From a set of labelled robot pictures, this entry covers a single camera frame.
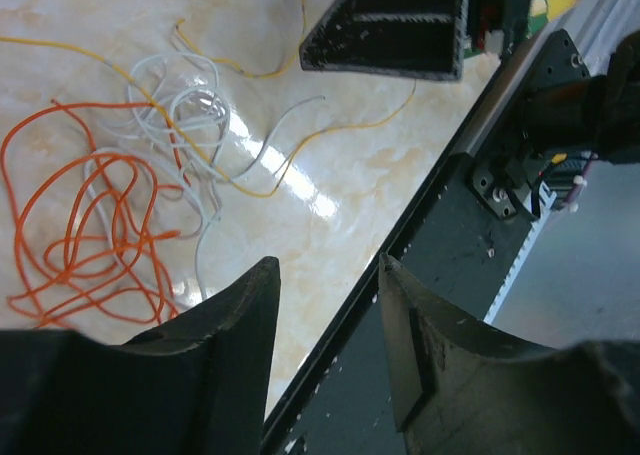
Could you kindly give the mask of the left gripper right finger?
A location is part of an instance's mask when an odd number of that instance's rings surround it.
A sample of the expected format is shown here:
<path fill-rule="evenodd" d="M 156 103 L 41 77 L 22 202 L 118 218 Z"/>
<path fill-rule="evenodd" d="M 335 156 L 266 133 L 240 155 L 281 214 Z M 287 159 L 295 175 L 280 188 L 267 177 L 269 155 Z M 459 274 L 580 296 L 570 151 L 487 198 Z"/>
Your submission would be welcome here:
<path fill-rule="evenodd" d="M 396 429 L 411 454 L 635 454 L 639 346 L 503 332 L 379 262 Z"/>

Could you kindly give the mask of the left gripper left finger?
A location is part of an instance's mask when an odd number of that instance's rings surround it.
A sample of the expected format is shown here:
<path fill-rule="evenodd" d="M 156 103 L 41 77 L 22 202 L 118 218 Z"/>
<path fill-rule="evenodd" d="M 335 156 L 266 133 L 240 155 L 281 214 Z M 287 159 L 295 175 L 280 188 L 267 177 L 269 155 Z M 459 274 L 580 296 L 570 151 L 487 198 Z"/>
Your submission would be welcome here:
<path fill-rule="evenodd" d="M 274 257 L 122 345 L 1 334 L 5 454 L 256 454 L 280 300 Z"/>

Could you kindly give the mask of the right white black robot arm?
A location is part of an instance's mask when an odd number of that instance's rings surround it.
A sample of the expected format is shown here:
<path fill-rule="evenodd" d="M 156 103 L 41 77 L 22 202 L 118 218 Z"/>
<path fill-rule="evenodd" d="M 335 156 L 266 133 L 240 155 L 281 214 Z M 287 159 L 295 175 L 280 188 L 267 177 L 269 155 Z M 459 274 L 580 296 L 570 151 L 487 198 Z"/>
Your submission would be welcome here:
<path fill-rule="evenodd" d="M 541 186 L 556 156 L 588 150 L 613 163 L 639 159 L 639 37 L 593 75 L 563 29 L 530 39 L 532 0 L 335 0 L 299 49 L 308 71 L 344 71 L 430 81 L 461 77 L 466 48 L 491 36 L 504 76 L 469 135 L 480 147 L 471 189 L 498 218 L 541 215 Z"/>

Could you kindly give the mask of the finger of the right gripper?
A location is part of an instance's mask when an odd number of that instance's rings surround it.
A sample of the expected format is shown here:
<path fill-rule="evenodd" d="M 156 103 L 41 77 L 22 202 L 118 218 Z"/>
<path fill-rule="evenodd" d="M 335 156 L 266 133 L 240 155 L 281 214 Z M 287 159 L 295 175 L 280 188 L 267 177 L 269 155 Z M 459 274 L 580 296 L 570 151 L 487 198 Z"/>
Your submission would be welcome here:
<path fill-rule="evenodd" d="M 461 78 L 469 0 L 334 0 L 299 47 L 305 71 Z"/>

